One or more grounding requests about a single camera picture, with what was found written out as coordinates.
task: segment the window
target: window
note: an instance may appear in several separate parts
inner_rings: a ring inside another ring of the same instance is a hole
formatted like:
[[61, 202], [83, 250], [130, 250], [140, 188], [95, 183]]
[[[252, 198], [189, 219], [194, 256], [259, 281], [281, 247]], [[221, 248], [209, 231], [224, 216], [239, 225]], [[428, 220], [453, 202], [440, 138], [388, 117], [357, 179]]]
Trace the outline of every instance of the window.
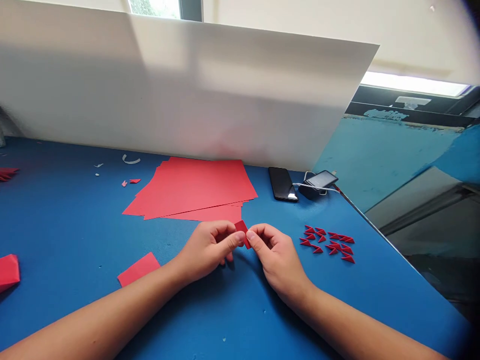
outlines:
[[180, 19], [179, 0], [129, 0], [133, 14]]

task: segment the white panel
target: white panel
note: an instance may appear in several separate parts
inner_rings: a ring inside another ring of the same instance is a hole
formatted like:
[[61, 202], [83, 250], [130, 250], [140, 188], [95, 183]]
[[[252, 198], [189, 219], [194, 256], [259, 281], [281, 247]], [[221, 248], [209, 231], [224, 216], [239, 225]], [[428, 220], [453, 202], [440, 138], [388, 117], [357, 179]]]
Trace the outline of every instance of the white panel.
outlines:
[[206, 23], [380, 44], [370, 71], [480, 85], [462, 0], [203, 0]]
[[0, 105], [31, 138], [313, 167], [378, 46], [3, 1]]
[[456, 178], [433, 166], [380, 201], [365, 216], [381, 228], [458, 184]]

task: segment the fingernail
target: fingernail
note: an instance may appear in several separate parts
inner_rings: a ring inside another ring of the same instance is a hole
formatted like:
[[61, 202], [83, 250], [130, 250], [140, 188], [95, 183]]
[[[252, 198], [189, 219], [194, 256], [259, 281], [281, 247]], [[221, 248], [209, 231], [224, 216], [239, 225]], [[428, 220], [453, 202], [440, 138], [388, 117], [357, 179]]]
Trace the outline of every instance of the fingernail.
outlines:
[[254, 236], [255, 236], [255, 233], [254, 233], [252, 230], [248, 230], [248, 231], [246, 232], [246, 238], [247, 238], [248, 240], [250, 240], [250, 239], [253, 238]]

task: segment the blue tabletop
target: blue tabletop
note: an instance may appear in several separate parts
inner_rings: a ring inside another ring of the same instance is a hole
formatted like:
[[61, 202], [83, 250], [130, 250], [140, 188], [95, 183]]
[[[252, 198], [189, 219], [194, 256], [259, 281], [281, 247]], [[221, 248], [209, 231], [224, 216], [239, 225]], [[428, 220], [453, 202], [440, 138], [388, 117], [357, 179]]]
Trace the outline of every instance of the blue tabletop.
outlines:
[[[196, 221], [122, 215], [168, 156], [9, 138], [0, 167], [0, 257], [18, 255], [21, 282], [0, 294], [0, 350], [120, 288], [117, 275], [148, 252], [171, 260]], [[128, 159], [141, 162], [127, 165]], [[469, 323], [337, 193], [312, 202], [276, 201], [264, 167], [246, 166], [258, 198], [244, 204], [251, 226], [293, 238], [315, 285], [413, 339], [454, 357]], [[294, 182], [303, 179], [291, 173]], [[122, 187], [126, 179], [142, 179]], [[301, 246], [304, 225], [352, 236], [356, 264]], [[177, 294], [119, 359], [330, 359], [339, 355], [269, 287], [253, 252]]]

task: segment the white cable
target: white cable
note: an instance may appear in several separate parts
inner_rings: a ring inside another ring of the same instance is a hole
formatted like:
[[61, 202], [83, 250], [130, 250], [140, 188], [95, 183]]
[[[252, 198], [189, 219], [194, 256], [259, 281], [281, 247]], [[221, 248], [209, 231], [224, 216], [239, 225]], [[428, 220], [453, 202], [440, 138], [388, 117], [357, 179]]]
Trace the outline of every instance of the white cable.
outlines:
[[[314, 175], [317, 175], [317, 174], [314, 173], [313, 171], [305, 171], [305, 175], [303, 176], [303, 181], [305, 181], [305, 180], [307, 179], [307, 174], [308, 174], [308, 173], [312, 173], [312, 174], [314, 174]], [[312, 186], [312, 185], [301, 184], [301, 183], [299, 183], [299, 182], [294, 182], [292, 185], [293, 185], [293, 186], [304, 186], [304, 187], [312, 188], [312, 189], [315, 189], [315, 190], [333, 191], [333, 192], [336, 192], [336, 193], [339, 193], [339, 194], [340, 194], [340, 191], [335, 190], [335, 189], [330, 189], [330, 188], [327, 188], [327, 187], [317, 187], [317, 186]]]

